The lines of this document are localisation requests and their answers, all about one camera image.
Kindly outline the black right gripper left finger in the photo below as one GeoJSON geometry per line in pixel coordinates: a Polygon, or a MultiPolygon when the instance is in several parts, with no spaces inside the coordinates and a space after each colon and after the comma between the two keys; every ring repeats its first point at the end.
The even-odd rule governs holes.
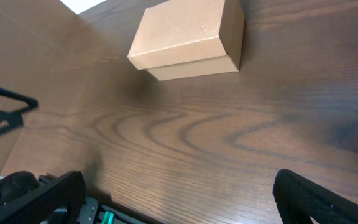
{"type": "Polygon", "coordinates": [[[82,173],[70,171],[46,184],[37,182],[37,188],[0,207],[0,224],[76,224],[86,195],[82,173]]]}

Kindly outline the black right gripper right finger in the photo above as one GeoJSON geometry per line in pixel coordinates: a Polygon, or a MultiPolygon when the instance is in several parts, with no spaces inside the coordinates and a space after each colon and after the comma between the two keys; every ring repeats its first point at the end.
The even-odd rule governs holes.
{"type": "Polygon", "coordinates": [[[358,223],[358,204],[288,169],[277,173],[273,196],[285,224],[358,223]]]}

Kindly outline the cardboard box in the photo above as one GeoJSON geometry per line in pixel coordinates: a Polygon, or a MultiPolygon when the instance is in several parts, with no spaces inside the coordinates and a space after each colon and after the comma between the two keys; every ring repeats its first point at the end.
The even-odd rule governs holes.
{"type": "Polygon", "coordinates": [[[239,0],[169,0],[144,11],[127,58],[158,80],[237,72],[244,22],[239,0]]]}

